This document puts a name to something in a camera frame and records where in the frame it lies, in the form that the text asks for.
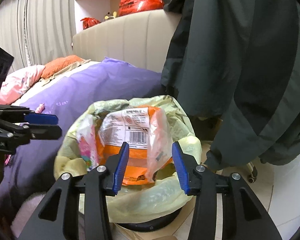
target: trash bag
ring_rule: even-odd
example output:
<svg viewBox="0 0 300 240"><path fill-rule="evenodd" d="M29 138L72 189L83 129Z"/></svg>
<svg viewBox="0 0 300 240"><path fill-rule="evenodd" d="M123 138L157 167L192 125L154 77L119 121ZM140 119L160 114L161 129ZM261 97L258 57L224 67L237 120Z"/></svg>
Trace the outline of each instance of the trash bag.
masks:
<svg viewBox="0 0 300 240"><path fill-rule="evenodd" d="M105 165L109 156L118 154L123 142L130 146L130 159L123 185L154 183L155 173L172 161L172 136L164 109L141 106L110 112L94 122L87 115L77 129L81 158L91 171Z"/></svg>
<svg viewBox="0 0 300 240"><path fill-rule="evenodd" d="M87 164L81 158L77 141L77 131L87 116L101 125L107 114L123 109L153 106L164 109L173 141L178 141L184 153L194 156L197 163L201 159L201 143L194 136L189 118L179 103L170 96L153 98L133 98L129 101L116 99L93 103L68 130L54 164L54 176L58 179L64 172L73 176L87 173ZM177 173L172 163L157 171L155 182L146 185L122 186L115 197L107 196L110 222L142 223L165 215L183 207L191 196L180 188ZM80 195L79 211L84 214L84 195Z"/></svg>
<svg viewBox="0 0 300 240"><path fill-rule="evenodd" d="M81 20L82 22L82 26L83 26L83 29L88 29L94 25L97 25L99 23L101 23L100 21L98 21L97 19L95 18L90 18L90 17L85 17Z"/></svg>
<svg viewBox="0 0 300 240"><path fill-rule="evenodd" d="M162 0L121 0L119 5L119 16L162 9L164 2Z"/></svg>

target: pink pillow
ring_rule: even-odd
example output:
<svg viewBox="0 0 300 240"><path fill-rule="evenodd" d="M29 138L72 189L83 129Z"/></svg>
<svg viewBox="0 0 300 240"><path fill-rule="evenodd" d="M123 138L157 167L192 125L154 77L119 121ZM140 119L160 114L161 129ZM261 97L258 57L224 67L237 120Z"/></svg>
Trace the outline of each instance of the pink pillow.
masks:
<svg viewBox="0 0 300 240"><path fill-rule="evenodd" d="M10 105L21 98L41 78L44 68L44 65L34 65L8 75L0 89L0 105Z"/></svg>

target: white curtain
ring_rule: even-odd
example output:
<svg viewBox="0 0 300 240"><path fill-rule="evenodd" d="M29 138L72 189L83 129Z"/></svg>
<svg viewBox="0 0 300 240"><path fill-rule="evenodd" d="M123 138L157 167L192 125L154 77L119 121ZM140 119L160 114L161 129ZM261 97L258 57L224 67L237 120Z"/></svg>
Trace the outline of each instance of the white curtain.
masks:
<svg viewBox="0 0 300 240"><path fill-rule="evenodd" d="M28 0L26 43L33 64L72 54L74 34L74 0Z"/></svg>
<svg viewBox="0 0 300 240"><path fill-rule="evenodd" d="M74 0L4 0L0 47L15 57L9 73L72 54Z"/></svg>
<svg viewBox="0 0 300 240"><path fill-rule="evenodd" d="M10 73L27 66L19 42L24 29L24 11L25 0L4 0L0 5L0 47L14 57Z"/></svg>

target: orange pillow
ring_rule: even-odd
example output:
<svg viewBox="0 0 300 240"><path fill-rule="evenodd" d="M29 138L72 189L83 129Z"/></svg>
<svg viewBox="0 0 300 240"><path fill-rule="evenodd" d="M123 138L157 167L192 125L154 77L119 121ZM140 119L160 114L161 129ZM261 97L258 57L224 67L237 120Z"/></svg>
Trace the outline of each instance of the orange pillow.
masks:
<svg viewBox="0 0 300 240"><path fill-rule="evenodd" d="M55 60L52 60L51 62L45 65L45 69L42 72L41 78L47 79L53 76L55 73L59 72L60 70L77 61L84 61L84 59L76 55L70 55L67 57L60 57Z"/></svg>

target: barcode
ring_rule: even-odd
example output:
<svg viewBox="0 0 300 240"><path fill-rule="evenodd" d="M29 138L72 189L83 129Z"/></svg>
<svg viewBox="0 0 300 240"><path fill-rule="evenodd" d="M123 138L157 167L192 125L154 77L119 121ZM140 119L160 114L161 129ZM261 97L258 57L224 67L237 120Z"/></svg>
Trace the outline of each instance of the barcode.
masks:
<svg viewBox="0 0 300 240"><path fill-rule="evenodd" d="M148 133L146 133L146 132L130 131L129 141L131 143L147 144L147 135L148 135Z"/></svg>

